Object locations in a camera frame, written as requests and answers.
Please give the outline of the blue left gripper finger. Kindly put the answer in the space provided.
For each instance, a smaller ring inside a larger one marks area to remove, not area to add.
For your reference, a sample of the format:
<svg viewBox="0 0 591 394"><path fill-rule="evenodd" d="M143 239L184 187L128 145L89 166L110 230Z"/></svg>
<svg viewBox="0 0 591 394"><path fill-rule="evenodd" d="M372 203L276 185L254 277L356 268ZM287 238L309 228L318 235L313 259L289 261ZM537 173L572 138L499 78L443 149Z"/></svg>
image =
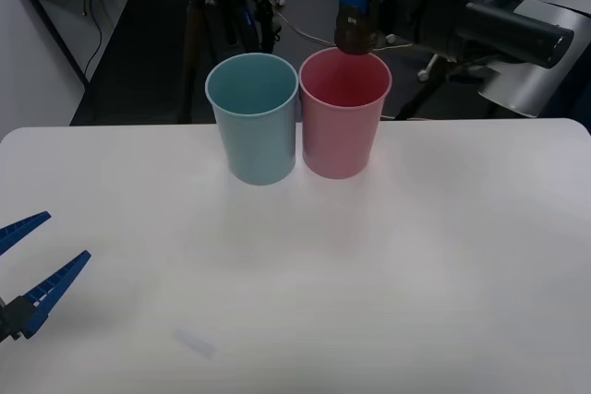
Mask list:
<svg viewBox="0 0 591 394"><path fill-rule="evenodd" d="M91 258L83 251L57 272L3 306L3 339L30 339Z"/></svg>
<svg viewBox="0 0 591 394"><path fill-rule="evenodd" d="M47 211L29 216L0 229L0 255L51 218Z"/></svg>

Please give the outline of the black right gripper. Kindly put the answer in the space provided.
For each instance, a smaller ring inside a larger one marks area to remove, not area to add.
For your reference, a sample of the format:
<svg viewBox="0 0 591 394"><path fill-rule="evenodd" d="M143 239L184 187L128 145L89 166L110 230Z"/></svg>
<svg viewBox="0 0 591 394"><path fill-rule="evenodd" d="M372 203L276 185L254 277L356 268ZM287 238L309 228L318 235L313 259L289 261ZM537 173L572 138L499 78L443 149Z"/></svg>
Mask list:
<svg viewBox="0 0 591 394"><path fill-rule="evenodd" d="M440 12L433 0L338 0L368 10L368 43L394 34L411 43L443 43Z"/></svg>

